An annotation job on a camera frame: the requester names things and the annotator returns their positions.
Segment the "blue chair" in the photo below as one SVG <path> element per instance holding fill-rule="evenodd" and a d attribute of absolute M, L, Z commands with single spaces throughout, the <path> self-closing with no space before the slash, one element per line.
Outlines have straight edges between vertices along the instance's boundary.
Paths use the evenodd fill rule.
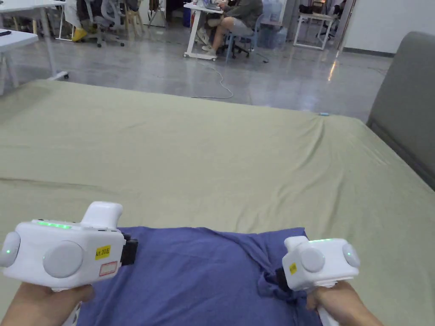
<path fill-rule="evenodd" d="M 254 49 L 257 47 L 257 40 L 258 40 L 258 33 L 260 31 L 260 24 L 261 21 L 263 20 L 264 14 L 261 14 L 257 21 L 255 22 L 255 28 L 254 28 L 254 33 L 252 35 L 235 35 L 232 32 L 229 33 L 228 35 L 228 48 L 227 48 L 227 58 L 225 60 L 225 62 L 228 62 L 228 58 L 230 57 L 230 53 L 233 50 L 233 44 L 234 44 L 234 38 L 235 37 L 240 37 L 240 38 L 244 38 L 245 40 L 245 44 L 248 43 L 248 40 L 250 41 L 250 52 L 253 52 Z"/>

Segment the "grey circular button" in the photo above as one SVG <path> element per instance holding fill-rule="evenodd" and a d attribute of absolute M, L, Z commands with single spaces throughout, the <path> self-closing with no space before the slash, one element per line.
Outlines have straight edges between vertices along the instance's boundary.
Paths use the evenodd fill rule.
<path fill-rule="evenodd" d="M 350 266 L 358 268 L 361 265 L 358 254 L 350 243 L 347 243 L 343 246 L 343 255 Z"/>
<path fill-rule="evenodd" d="M 63 279 L 79 270 L 83 262 L 83 250 L 75 242 L 62 241 L 47 250 L 43 260 L 44 269 L 49 275 Z"/>
<path fill-rule="evenodd" d="M 18 249 L 20 248 L 20 235 L 13 231 L 6 235 L 3 242 L 3 248 L 0 252 L 0 267 L 9 267 L 17 258 Z"/>
<path fill-rule="evenodd" d="M 325 264 L 325 256 L 318 249 L 308 248 L 301 252 L 301 263 L 307 271 L 319 272 Z"/>

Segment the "cable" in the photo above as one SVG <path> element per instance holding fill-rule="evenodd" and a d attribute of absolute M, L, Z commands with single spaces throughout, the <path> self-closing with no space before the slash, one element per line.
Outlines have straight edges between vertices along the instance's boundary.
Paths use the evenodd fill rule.
<path fill-rule="evenodd" d="M 222 86 L 224 89 L 226 89 L 228 92 L 230 92 L 231 95 L 228 96 L 228 97 L 217 97 L 217 96 L 192 96 L 192 98 L 193 98 L 193 99 L 218 99 L 218 100 L 227 100 L 227 99 L 232 98 L 232 97 L 234 96 L 233 92 L 231 92 L 228 88 L 226 88 L 226 87 L 222 84 L 222 82 L 224 81 L 224 76 L 222 76 L 222 74 L 221 74 L 219 71 L 217 71 L 216 69 L 214 69 L 213 67 L 206 66 L 205 64 L 201 64 L 201 65 L 204 66 L 204 67 L 206 67 L 206 68 L 211 68 L 211 69 L 213 69 L 214 71 L 216 71 L 216 72 L 219 74 L 219 76 L 221 76 L 221 78 L 222 78 L 221 81 L 220 81 L 219 83 L 221 84 L 221 86 Z"/>

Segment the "yellow label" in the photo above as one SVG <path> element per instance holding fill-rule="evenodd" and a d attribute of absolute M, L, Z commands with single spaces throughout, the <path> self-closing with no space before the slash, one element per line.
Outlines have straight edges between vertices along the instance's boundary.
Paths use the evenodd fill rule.
<path fill-rule="evenodd" d="M 95 260 L 107 258 L 110 256 L 110 246 L 104 246 L 97 248 L 97 252 L 95 253 Z"/>
<path fill-rule="evenodd" d="M 290 265 L 290 274 L 293 275 L 297 271 L 298 271 L 298 269 L 296 268 L 296 263 L 291 264 Z"/>

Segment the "red-bordered label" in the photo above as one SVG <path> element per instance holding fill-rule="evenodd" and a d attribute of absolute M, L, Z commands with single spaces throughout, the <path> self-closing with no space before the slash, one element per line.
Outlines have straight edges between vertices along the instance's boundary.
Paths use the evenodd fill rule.
<path fill-rule="evenodd" d="M 117 266 L 118 266 L 118 262 L 111 262 L 111 263 L 101 265 L 100 276 L 113 274 L 114 272 L 116 272 Z"/>

